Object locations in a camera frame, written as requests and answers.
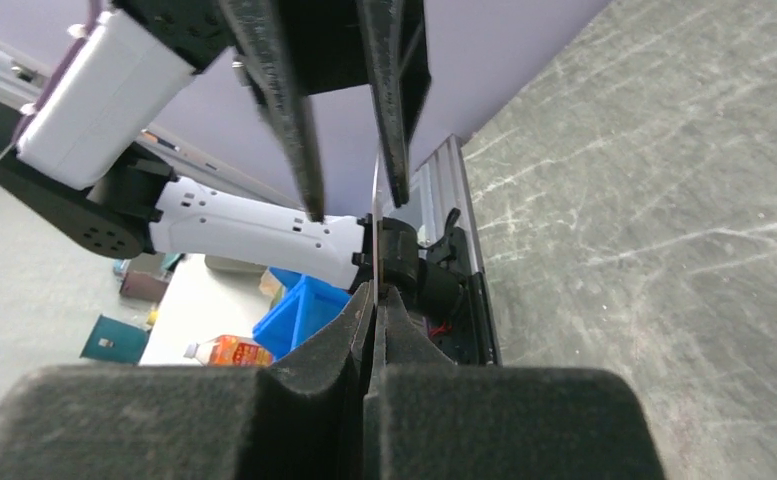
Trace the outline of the orange credit cards stack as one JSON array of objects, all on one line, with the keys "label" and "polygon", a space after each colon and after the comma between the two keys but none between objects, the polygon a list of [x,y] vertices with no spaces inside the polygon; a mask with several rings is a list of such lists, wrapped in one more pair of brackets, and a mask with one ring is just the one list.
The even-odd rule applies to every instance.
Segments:
[{"label": "orange credit cards stack", "polygon": [[371,260],[372,260],[372,296],[374,309],[378,308],[381,287],[382,287],[382,263],[380,258],[380,235],[382,227],[382,198],[381,198],[381,172],[382,172],[382,155],[380,153],[376,156],[374,164],[374,174],[372,182],[372,198],[371,198]]}]

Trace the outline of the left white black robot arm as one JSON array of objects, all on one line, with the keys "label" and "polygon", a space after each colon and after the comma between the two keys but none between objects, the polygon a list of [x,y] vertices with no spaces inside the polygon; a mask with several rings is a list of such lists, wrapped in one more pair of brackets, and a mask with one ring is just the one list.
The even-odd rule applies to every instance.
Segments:
[{"label": "left white black robot arm", "polygon": [[[370,88],[375,176],[410,199],[409,146],[429,92],[420,1],[92,1],[0,157],[0,187],[86,250],[113,259],[199,253],[294,270],[352,292],[452,315],[465,280],[419,255],[394,219],[329,216],[316,94]],[[160,111],[233,48],[234,67],[282,148],[301,209],[178,175],[138,141]]]}]

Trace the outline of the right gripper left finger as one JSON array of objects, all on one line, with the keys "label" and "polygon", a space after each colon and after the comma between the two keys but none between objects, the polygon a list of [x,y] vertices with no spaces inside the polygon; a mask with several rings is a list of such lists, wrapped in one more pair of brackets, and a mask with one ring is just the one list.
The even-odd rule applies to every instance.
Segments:
[{"label": "right gripper left finger", "polygon": [[374,287],[268,367],[59,366],[0,405],[0,479],[358,479]]}]

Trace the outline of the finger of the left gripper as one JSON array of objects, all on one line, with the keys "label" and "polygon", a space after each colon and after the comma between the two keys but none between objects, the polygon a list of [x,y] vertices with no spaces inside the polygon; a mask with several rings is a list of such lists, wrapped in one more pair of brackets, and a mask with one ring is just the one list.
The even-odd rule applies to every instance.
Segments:
[{"label": "finger of the left gripper", "polygon": [[321,223],[325,190],[315,123],[277,3],[233,0],[218,5],[243,51],[248,77],[265,100],[264,116],[286,155],[308,218]]},{"label": "finger of the left gripper", "polygon": [[410,143],[431,85],[422,0],[358,0],[385,175],[396,207],[410,199]]}]

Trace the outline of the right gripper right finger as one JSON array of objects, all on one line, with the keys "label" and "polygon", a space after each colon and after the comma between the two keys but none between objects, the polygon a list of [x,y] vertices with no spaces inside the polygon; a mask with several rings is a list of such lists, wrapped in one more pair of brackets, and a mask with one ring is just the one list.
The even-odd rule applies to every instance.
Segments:
[{"label": "right gripper right finger", "polygon": [[412,324],[399,292],[375,313],[364,398],[368,479],[661,479],[642,406],[593,368],[460,366]]}]

